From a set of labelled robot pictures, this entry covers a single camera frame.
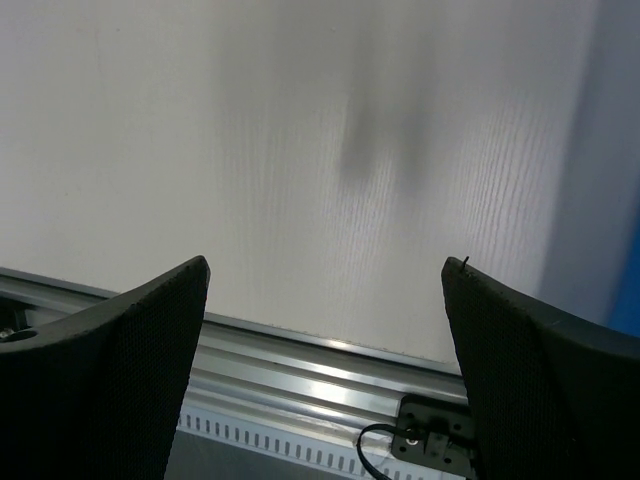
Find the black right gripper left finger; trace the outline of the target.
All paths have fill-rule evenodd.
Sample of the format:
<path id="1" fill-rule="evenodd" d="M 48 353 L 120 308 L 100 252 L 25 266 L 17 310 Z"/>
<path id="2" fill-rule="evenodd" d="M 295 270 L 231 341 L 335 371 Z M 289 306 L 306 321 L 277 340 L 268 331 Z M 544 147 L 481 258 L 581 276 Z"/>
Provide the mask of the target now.
<path id="1" fill-rule="evenodd" d="M 160 479 L 209 285 L 194 257 L 1 343 L 5 479 Z"/>

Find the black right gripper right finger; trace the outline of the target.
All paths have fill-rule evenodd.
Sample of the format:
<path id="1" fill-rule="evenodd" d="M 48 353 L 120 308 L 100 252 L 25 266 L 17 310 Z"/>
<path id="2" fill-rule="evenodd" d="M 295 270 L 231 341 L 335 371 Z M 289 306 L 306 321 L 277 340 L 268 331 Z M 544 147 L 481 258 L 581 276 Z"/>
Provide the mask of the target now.
<path id="1" fill-rule="evenodd" d="M 485 479 L 635 479 L 639 341 L 457 258 L 441 271 Z"/>

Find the aluminium mounting rail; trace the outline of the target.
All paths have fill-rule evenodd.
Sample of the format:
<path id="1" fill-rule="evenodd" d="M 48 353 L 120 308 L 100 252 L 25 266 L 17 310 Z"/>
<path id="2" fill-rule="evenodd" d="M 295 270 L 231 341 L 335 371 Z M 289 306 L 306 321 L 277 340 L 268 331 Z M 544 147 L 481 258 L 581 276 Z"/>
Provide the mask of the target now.
<path id="1" fill-rule="evenodd" d="M 22 318 L 16 332 L 118 295 L 1 273 L 1 297 Z M 458 376 L 245 330 L 204 310 L 180 414 L 186 407 L 199 408 L 310 430 L 315 437 L 352 435 L 356 441 L 368 426 L 394 426 L 401 400 L 409 394 L 467 405 Z"/>

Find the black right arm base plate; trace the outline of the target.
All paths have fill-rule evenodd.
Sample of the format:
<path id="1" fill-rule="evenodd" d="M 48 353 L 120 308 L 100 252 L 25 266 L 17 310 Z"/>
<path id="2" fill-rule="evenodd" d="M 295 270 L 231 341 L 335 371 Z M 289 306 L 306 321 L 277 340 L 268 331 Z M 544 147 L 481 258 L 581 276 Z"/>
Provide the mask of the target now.
<path id="1" fill-rule="evenodd" d="M 475 426 L 467 405 L 409 394 L 396 417 L 400 434 L 391 453 L 399 460 L 423 466 L 467 467 L 476 457 Z"/>

